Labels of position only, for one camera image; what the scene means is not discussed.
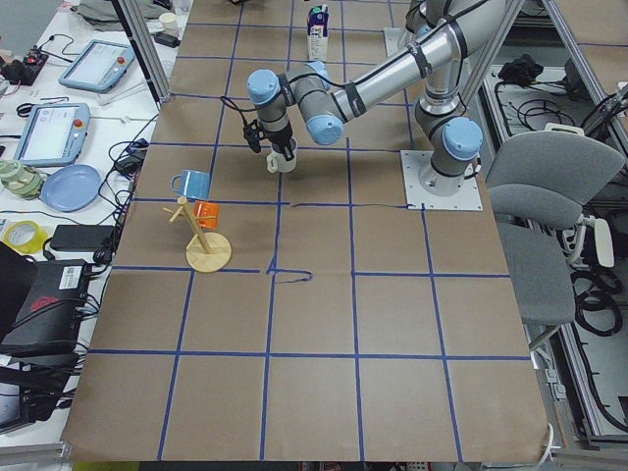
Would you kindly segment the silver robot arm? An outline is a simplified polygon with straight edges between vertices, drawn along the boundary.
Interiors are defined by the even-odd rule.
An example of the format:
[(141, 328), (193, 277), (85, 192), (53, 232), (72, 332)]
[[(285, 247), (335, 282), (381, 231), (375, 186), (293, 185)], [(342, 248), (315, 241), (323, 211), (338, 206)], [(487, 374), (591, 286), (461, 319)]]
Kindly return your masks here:
[(480, 127), (458, 110), (461, 65), (496, 34), (505, 8), (499, 0), (415, 1), (407, 27), (415, 29), (414, 19), (423, 16), (428, 30), (335, 91), (330, 90), (328, 71), (320, 61), (284, 74), (257, 70), (247, 80), (257, 117), (244, 123), (243, 136), (254, 152), (260, 152), (261, 140), (269, 140), (281, 156), (277, 171), (289, 172), (295, 155), (288, 107), (297, 106), (311, 138), (328, 146), (342, 137), (345, 124), (422, 80), (425, 88), (415, 106), (415, 119), (434, 151), (419, 181), (434, 195), (453, 195), (483, 143)]

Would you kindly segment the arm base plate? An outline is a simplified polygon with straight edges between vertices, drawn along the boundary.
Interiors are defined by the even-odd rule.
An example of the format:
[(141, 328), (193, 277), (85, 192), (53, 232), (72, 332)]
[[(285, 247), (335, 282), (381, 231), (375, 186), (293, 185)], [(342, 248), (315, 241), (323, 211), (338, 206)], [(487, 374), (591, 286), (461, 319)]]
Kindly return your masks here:
[(457, 177), (445, 177), (432, 167), (432, 151), (401, 150), (406, 205), (413, 210), (482, 211), (473, 165)]

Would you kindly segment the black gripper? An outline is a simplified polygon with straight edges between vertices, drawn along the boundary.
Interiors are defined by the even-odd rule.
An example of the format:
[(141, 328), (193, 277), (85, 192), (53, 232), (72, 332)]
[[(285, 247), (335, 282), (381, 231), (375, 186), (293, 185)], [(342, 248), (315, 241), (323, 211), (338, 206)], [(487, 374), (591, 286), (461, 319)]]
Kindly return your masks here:
[(293, 131), (291, 126), (284, 126), (278, 131), (267, 131), (267, 137), (273, 145), (273, 154), (275, 158), (281, 157), (281, 152), (277, 148), (285, 149), (286, 160), (293, 160), (293, 150), (290, 145)]

